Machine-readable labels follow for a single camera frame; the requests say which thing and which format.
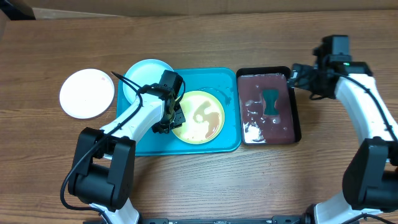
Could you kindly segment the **teal plastic tray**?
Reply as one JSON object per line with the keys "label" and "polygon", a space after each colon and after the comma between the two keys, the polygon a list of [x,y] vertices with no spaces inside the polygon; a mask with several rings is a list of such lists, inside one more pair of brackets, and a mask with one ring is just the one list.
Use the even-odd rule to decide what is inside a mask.
{"label": "teal plastic tray", "polygon": [[200,90],[215,96],[224,109],[224,125],[217,137],[203,144],[188,144],[173,133],[159,134],[151,130],[137,143],[136,156],[168,156],[230,152],[241,143],[241,121],[235,73],[228,68],[176,69],[187,84],[187,91]]}

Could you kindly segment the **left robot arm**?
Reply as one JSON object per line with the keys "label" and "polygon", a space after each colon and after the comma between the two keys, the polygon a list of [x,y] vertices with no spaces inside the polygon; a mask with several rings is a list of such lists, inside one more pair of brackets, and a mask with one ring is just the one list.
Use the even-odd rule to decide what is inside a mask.
{"label": "left robot arm", "polygon": [[102,223],[138,223],[139,213],[129,199],[133,184],[136,144],[151,129],[168,134],[185,117],[180,101],[185,81],[164,70],[152,84],[137,84],[118,73],[136,99],[113,122],[101,129],[85,128],[79,135],[72,168],[60,189],[70,210],[94,211]]}

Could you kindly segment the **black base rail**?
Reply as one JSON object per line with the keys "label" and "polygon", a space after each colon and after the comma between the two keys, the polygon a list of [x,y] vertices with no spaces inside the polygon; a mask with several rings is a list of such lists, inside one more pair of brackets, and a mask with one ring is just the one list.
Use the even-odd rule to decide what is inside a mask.
{"label": "black base rail", "polygon": [[138,224],[314,224],[309,215],[277,215],[272,218],[184,219],[140,218]]}

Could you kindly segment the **light blue plate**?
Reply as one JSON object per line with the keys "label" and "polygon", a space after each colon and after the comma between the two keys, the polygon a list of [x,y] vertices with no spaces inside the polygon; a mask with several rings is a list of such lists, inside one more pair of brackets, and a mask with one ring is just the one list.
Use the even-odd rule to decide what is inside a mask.
{"label": "light blue plate", "polygon": [[[174,72],[173,68],[169,64],[161,60],[145,59],[135,63],[126,72],[124,77],[136,83],[140,87],[143,87],[144,85],[159,83],[165,70]],[[128,102],[133,105],[137,98],[135,91],[127,84],[123,83],[123,92]],[[159,97],[155,98],[154,95],[150,95],[148,93],[141,94],[141,96],[144,101],[143,106],[149,106],[149,104],[160,104],[164,107],[164,102],[161,101]]]}

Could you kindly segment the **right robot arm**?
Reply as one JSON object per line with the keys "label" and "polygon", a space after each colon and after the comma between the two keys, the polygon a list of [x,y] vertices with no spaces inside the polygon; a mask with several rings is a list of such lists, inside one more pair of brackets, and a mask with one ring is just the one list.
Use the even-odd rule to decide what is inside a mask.
{"label": "right robot arm", "polygon": [[295,63],[289,87],[307,90],[311,100],[339,100],[352,121],[359,149],[347,167],[342,190],[311,205],[302,223],[358,223],[397,211],[397,122],[384,104],[367,63],[355,62],[347,35],[329,35],[313,50],[314,65]]}

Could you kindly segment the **cardboard sheet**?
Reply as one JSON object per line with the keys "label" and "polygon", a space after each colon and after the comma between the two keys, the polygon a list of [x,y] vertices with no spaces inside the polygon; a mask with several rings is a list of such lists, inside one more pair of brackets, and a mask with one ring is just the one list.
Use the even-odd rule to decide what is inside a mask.
{"label": "cardboard sheet", "polygon": [[27,0],[34,9],[115,16],[192,16],[397,9],[397,0]]}

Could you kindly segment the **green sponge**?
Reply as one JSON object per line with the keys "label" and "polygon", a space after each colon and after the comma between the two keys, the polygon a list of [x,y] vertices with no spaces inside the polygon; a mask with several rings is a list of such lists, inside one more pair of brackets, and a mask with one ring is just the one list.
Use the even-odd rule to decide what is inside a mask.
{"label": "green sponge", "polygon": [[275,103],[279,97],[278,90],[275,89],[263,90],[262,97],[264,100],[264,114],[268,116],[278,115],[279,112],[275,108]]}

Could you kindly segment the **yellow plate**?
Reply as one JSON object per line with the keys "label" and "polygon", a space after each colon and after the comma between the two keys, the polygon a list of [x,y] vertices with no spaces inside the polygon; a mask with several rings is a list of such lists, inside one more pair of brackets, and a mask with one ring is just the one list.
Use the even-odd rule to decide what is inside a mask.
{"label": "yellow plate", "polygon": [[221,132],[225,115],[220,101],[205,91],[184,94],[180,106],[185,117],[181,127],[173,130],[179,140],[189,144],[204,144]]}

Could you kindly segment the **white plate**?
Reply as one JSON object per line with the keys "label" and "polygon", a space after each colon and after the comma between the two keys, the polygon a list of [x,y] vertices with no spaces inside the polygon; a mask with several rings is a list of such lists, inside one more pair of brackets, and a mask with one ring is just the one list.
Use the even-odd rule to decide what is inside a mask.
{"label": "white plate", "polygon": [[105,72],[86,68],[73,73],[64,81],[59,101],[69,116],[90,119],[109,108],[114,93],[114,83]]}

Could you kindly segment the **black tray with red liquid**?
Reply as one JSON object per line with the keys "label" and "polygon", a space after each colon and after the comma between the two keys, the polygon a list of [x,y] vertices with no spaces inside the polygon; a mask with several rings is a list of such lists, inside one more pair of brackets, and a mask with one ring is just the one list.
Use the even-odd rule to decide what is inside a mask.
{"label": "black tray with red liquid", "polygon": [[[236,72],[242,142],[246,145],[293,144],[301,140],[295,92],[289,87],[290,68],[240,68]],[[264,114],[262,91],[279,92],[275,108],[279,114]]]}

